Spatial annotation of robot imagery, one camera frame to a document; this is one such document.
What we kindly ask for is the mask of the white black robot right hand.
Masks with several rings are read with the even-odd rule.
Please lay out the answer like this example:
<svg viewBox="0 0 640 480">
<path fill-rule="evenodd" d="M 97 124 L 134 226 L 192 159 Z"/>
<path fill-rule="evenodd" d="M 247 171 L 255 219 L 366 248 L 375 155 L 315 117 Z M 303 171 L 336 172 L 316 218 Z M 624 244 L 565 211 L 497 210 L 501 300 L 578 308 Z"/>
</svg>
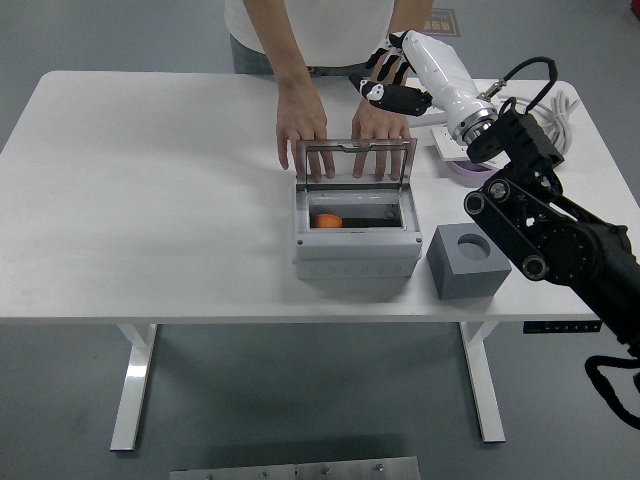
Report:
<svg viewBox="0 0 640 480">
<path fill-rule="evenodd" d="M 375 80 L 352 74 L 349 80 L 372 106 L 419 117 L 434 107 L 446 115 L 452 138 L 475 140 L 497 120 L 493 104 L 484 99 L 449 45 L 423 33 L 391 33 L 367 61 L 380 67 Z"/>
</svg>

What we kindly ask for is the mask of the person's right hand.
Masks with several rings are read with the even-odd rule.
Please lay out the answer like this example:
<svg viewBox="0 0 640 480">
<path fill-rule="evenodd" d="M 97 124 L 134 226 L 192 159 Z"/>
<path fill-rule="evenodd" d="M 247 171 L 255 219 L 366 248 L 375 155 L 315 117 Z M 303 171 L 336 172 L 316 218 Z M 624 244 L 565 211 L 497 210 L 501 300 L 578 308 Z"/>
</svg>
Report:
<svg viewBox="0 0 640 480">
<path fill-rule="evenodd" d="M 288 170 L 290 162 L 298 176 L 310 169 L 315 181 L 335 175 L 335 164 L 331 153 L 322 154 L 322 160 L 314 157 L 310 166 L 297 150 L 300 140 L 327 140 L 327 117 L 322 102 L 312 83 L 282 84 L 278 86 L 276 119 L 276 144 L 278 160 L 283 170 Z"/>
</svg>

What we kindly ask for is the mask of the person's left hand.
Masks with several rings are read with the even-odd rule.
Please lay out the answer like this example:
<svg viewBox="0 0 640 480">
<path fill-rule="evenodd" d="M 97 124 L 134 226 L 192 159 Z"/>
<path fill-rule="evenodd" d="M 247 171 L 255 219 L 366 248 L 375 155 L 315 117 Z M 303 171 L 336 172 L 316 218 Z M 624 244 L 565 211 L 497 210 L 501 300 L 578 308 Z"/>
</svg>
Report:
<svg viewBox="0 0 640 480">
<path fill-rule="evenodd" d="M 362 100 L 352 119 L 351 139 L 364 140 L 404 140 L 410 138 L 410 129 L 406 117 L 402 114 L 384 111 Z M 356 155 L 353 166 L 353 177 L 360 178 L 365 169 L 366 154 Z M 402 156 L 392 152 L 389 178 L 398 180 L 402 169 Z M 378 152 L 374 170 L 374 178 L 382 180 L 387 170 L 385 152 Z"/>
</svg>

